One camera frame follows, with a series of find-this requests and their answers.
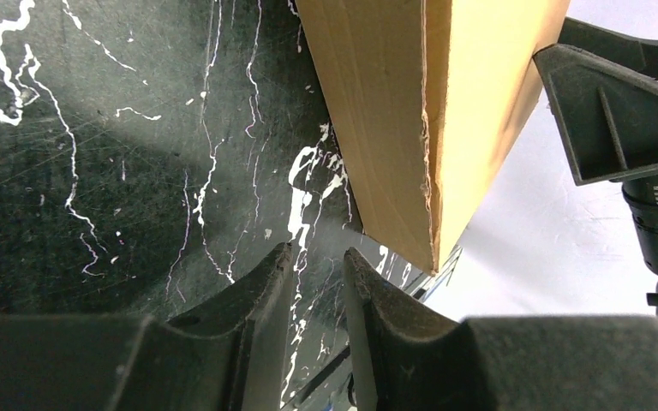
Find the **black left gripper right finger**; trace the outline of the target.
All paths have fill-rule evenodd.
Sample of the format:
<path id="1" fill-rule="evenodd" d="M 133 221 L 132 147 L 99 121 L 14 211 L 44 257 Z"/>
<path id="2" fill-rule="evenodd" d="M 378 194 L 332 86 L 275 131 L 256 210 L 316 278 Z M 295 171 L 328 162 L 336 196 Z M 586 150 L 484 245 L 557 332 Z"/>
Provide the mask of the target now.
<path id="1" fill-rule="evenodd" d="M 455 322 L 355 248 L 344 280 L 360 410 L 658 410 L 658 317 Z"/>

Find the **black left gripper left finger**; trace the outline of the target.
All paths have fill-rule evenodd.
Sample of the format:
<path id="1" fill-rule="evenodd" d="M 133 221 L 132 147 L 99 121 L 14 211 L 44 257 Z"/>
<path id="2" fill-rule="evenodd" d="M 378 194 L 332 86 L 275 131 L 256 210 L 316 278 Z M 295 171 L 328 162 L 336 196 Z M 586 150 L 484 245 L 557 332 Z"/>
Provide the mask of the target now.
<path id="1" fill-rule="evenodd" d="M 280 243 L 167 322 L 0 315 L 0 410 L 276 410 L 293 288 Z"/>

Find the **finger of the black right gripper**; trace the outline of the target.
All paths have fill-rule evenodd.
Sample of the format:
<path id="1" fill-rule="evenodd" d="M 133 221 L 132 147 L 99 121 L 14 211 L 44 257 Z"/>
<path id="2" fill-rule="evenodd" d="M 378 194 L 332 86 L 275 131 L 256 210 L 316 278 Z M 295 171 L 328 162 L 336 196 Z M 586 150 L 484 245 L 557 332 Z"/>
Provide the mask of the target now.
<path id="1" fill-rule="evenodd" d="M 567 17 L 533 62 L 576 185 L 658 175 L 658 39 Z"/>

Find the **brown cardboard box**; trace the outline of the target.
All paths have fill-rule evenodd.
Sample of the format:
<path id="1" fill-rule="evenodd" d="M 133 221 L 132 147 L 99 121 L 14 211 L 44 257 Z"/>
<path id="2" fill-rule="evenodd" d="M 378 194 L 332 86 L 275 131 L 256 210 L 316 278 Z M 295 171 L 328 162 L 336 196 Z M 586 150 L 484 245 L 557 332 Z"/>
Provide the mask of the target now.
<path id="1" fill-rule="evenodd" d="M 566 1 L 300 1 L 363 230 L 448 260 L 541 93 Z"/>

